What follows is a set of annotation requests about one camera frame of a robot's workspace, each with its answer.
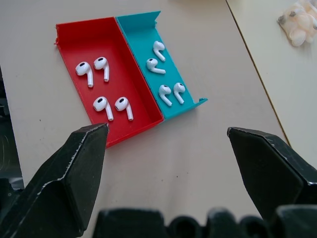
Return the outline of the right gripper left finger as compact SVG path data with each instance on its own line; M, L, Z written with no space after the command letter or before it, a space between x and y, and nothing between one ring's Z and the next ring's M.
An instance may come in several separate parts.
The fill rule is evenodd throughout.
M100 187L108 124L84 126L37 170L0 222L0 238L79 238Z

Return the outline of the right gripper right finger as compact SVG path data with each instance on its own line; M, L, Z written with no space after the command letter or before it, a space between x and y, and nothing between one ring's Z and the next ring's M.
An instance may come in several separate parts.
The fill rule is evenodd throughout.
M227 136L244 186L263 219L270 220L282 205L317 205L317 169L280 137L239 127L229 127Z

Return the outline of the beige paper table sheet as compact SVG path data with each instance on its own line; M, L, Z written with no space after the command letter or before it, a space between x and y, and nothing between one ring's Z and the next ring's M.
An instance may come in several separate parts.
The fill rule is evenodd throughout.
M58 23L160 11L157 29L194 110L106 149L84 238L111 207L160 210L166 222L210 208L258 215L227 137L231 126L283 132L225 0L0 0L0 67L23 180L90 120L55 46Z

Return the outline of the pale cream paper table sheet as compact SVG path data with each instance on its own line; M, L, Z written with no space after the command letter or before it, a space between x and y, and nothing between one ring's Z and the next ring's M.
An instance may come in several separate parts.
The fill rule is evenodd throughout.
M293 47L277 23L298 0L227 0L291 147L317 169L317 36Z

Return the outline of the red plastic tray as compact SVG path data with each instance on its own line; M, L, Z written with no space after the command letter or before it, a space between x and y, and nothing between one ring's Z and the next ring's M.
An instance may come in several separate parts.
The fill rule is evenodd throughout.
M163 115L125 40L115 17L84 20L56 25L55 44L92 124L108 123L108 147L146 131L163 122ZM109 82L104 82L104 71L92 69L94 86L88 87L87 75L77 75L75 68L83 61L91 67L94 60L105 57L109 63ZM113 121L106 111L95 111L96 98L107 98ZM120 97L129 100L133 117L117 111L115 102Z

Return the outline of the clear bag of shells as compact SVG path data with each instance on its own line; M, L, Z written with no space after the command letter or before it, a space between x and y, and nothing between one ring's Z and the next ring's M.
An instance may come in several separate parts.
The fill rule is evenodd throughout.
M317 34L317 0L297 0L278 17L277 23L292 46L312 43Z

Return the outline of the teal plastic tray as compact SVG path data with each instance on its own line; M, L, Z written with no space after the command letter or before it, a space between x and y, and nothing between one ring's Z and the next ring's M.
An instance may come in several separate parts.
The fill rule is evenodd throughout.
M116 21L142 71L148 87L155 97L164 119L168 120L200 106L207 101L207 98L200 98L198 102L194 101L168 49L160 52L165 57L165 61L160 60L154 53L153 46L155 41L163 43L165 47L167 46L156 29L156 18L159 14L160 11L124 15L116 17ZM151 58L158 61L156 68L165 70L165 74L154 73L147 68L146 60ZM173 90L176 83L181 83L185 87L185 92L179 93L179 97L184 100L184 103L181 104L175 94L171 92L171 94L165 96L172 103L171 106L168 106L161 98L161 95L159 95L159 88L161 85L166 85Z

